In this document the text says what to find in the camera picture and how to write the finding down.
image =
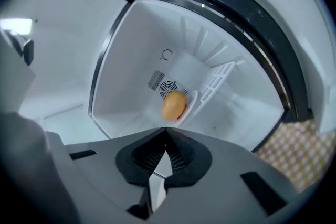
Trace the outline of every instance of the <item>egg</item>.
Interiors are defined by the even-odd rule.
[[[162,117],[167,121],[177,120],[184,112],[187,97],[181,91],[172,91],[163,101]]]

